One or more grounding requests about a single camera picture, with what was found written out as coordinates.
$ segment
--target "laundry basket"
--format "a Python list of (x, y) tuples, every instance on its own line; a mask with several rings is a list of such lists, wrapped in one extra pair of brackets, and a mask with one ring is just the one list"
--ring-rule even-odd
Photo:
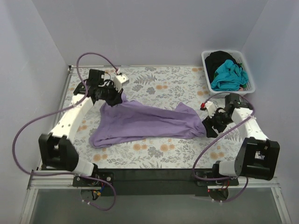
[[(202, 58), (202, 62), (204, 64), (204, 69), (205, 69), (205, 74), (206, 74), (206, 81), (207, 81), (207, 85), (208, 85), (208, 88), (209, 88), (209, 91), (210, 91), (211, 95), (215, 95), (216, 93), (223, 92), (223, 94), (217, 95), (215, 97), (216, 98), (224, 98), (229, 93), (225, 94), (225, 91), (214, 91), (214, 90), (212, 90), (211, 84), (210, 84), (210, 81), (209, 81), (209, 76), (208, 76), (207, 71), (206, 71), (205, 59), (212, 52), (215, 52), (215, 51), (218, 51), (218, 50), (206, 50), (206, 51), (201, 53), (201, 58)], [(242, 96), (244, 96), (247, 93), (253, 93), (256, 90), (256, 87), (254, 85), (253, 78), (252, 78), (251, 72), (248, 68), (247, 62), (245, 61), (242, 53), (240, 51), (237, 51), (237, 50), (222, 50), (222, 51), (228, 52), (242, 66), (242, 68), (247, 72), (247, 75), (248, 75), (248, 83), (246, 84), (246, 88), (244, 88), (244, 91), (236, 91), (235, 93), (238, 93)]]

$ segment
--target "floral pattern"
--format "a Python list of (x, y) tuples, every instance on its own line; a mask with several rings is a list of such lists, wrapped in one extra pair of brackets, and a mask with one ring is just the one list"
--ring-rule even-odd
[[(114, 76), (114, 70), (105, 70)], [(88, 77), (89, 69), (80, 68), (83, 79)], [(128, 100), (174, 110), (179, 102), (193, 108), (203, 120), (207, 113), (201, 111), (200, 104), (209, 96), (205, 74), (200, 67), (121, 67), (130, 83), (124, 86)], [(72, 93), (80, 82), (76, 69), (71, 75), (64, 107), (70, 104)], [(224, 99), (213, 99), (216, 107), (224, 106)], [(200, 152), (213, 140), (208, 138), (175, 139), (146, 138), (139, 141), (113, 145), (109, 148), (95, 149), (89, 144), (89, 137), (97, 129), (101, 115), (98, 101), (86, 114), (74, 140), (80, 156), (99, 168), (191, 168)], [(210, 168), (217, 160), (232, 160), (236, 157), (242, 140), (238, 130), (234, 130), (213, 145), (200, 159), (199, 168)]]

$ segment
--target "white bracket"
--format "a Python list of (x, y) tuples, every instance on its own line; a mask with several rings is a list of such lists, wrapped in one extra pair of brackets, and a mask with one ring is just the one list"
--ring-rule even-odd
[(213, 117), (215, 112), (216, 112), (215, 104), (211, 101), (207, 101), (205, 103), (205, 108), (207, 110), (207, 113), (208, 113), (209, 117)]
[(121, 75), (115, 76), (113, 79), (113, 82), (114, 82), (116, 91), (120, 92), (122, 89), (122, 86), (128, 84), (130, 82), (130, 80), (126, 75), (121, 74)]

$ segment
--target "white wall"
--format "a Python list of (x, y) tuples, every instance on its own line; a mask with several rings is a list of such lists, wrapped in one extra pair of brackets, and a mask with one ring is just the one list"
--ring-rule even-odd
[[(197, 64), (241, 50), (267, 0), (33, 0), (68, 65), (86, 51), (117, 65)], [(107, 64), (84, 57), (83, 65)]]
[[(0, 223), (16, 224), (29, 176), (14, 164), (11, 145), (30, 119), (57, 109), (67, 66), (31, 0), (0, 0)], [(27, 169), (40, 158), (38, 137), (53, 118), (25, 129), (17, 156)]]
[(258, 123), (280, 144), (276, 175), (293, 223), (299, 223), (299, 3), (269, 0), (242, 51), (256, 82)]

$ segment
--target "purple shirt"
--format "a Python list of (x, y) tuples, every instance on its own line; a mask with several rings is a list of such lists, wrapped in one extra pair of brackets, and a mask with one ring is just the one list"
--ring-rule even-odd
[(191, 139), (206, 137), (206, 129), (195, 110), (179, 103), (174, 111), (145, 106), (136, 100), (100, 108), (101, 121), (89, 142), (95, 148), (142, 140), (147, 137)]

